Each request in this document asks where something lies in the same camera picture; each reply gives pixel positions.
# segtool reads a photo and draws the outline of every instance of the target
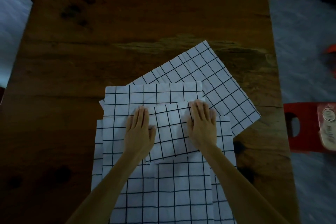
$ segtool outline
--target finger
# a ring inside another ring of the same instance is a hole
[[[133,120],[132,120],[132,128],[135,128],[135,126],[137,125],[138,117],[139,117],[139,108],[137,108],[134,112]]]
[[[207,121],[210,121],[210,109],[206,102],[203,103],[204,115]]]
[[[211,123],[216,125],[216,111],[215,109],[211,109],[210,112],[211,112]]]
[[[193,128],[194,128],[194,124],[193,124],[193,121],[192,121],[191,117],[189,117],[187,119],[187,128],[188,128],[188,134],[190,136],[191,132],[193,131]]]
[[[149,130],[149,141],[153,143],[154,140],[155,140],[155,136],[156,136],[156,126],[153,126],[153,127]]]
[[[149,125],[149,114],[148,114],[148,109],[145,108],[145,113],[143,115],[142,127],[143,128],[148,128],[148,125]]]
[[[127,121],[126,121],[126,131],[129,131],[132,127],[132,119],[133,117],[130,115],[127,117]]]
[[[140,108],[139,108],[139,117],[138,117],[138,122],[137,122],[137,124],[136,124],[136,127],[138,127],[138,128],[140,128],[141,126],[142,126],[142,122],[143,122],[143,120],[144,120],[144,107],[143,106],[141,106]]]
[[[191,105],[191,112],[192,112],[192,115],[194,117],[194,121],[201,120],[201,117],[200,117],[200,115],[198,113],[198,110],[197,110],[195,102],[191,102],[190,105]]]
[[[204,109],[203,109],[203,102],[200,101],[200,100],[196,100],[196,106],[197,106],[197,110],[198,110],[199,116],[201,117],[201,120],[205,120]]]

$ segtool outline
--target hand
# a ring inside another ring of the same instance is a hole
[[[156,128],[149,129],[147,108],[137,108],[133,116],[128,116],[124,138],[124,154],[144,159],[154,146]]]
[[[202,151],[209,145],[216,146],[217,131],[216,131],[216,112],[209,110],[207,103],[196,100],[191,103],[191,112],[194,121],[191,117],[187,120],[189,138],[196,148]]]

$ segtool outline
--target grey floor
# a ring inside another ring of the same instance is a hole
[[[31,8],[0,0],[0,86],[6,87]],[[336,102],[336,79],[321,52],[336,44],[336,7],[319,0],[269,2],[284,103]],[[291,156],[303,224],[336,223],[336,155]]]

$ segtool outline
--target wooden table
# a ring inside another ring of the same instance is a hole
[[[238,167],[298,223],[267,0],[35,0],[0,111],[0,219],[63,223],[90,192],[105,86],[204,39],[262,115]]]

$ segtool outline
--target wooden tabletop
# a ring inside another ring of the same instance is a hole
[[[90,192],[98,101],[207,40],[262,118],[238,167],[298,206],[267,0],[35,0],[0,107],[0,219],[63,223]]]

